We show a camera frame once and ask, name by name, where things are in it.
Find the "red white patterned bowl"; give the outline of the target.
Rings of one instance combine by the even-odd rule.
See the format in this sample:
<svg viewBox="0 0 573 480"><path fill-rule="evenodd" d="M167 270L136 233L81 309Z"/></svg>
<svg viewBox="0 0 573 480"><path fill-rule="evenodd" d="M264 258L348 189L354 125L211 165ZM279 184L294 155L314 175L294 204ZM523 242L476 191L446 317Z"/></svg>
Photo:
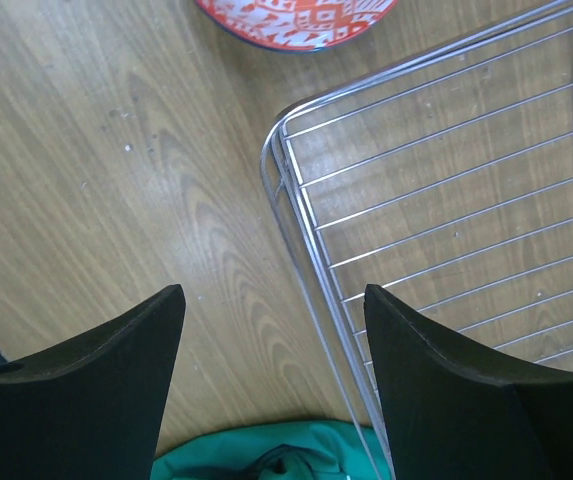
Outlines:
<svg viewBox="0 0 573 480"><path fill-rule="evenodd" d="M261 48L315 52L347 42L384 18L396 0L207 0L196 5L228 33Z"/></svg>

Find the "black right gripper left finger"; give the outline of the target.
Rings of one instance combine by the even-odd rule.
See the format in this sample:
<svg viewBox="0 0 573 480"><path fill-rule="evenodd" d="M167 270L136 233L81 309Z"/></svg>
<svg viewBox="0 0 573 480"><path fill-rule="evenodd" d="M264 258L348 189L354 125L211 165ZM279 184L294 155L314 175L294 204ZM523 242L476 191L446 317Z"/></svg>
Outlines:
<svg viewBox="0 0 573 480"><path fill-rule="evenodd" d="M149 478L185 311L170 285L0 365L0 479Z"/></svg>

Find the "green cloth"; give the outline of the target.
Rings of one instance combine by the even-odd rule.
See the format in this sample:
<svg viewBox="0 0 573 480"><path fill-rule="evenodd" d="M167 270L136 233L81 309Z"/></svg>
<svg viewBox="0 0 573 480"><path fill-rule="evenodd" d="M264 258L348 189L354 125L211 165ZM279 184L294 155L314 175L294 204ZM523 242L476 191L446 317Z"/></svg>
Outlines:
<svg viewBox="0 0 573 480"><path fill-rule="evenodd" d="M306 420L203 435L160 456L152 479L389 479L369 427Z"/></svg>

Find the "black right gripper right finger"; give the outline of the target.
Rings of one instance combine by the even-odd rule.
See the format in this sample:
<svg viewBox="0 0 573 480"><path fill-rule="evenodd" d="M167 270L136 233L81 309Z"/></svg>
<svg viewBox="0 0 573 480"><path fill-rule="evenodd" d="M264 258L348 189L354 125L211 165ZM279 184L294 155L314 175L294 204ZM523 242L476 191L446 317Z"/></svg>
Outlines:
<svg viewBox="0 0 573 480"><path fill-rule="evenodd" d="M573 479L573 372L482 345L368 285L364 316L399 479Z"/></svg>

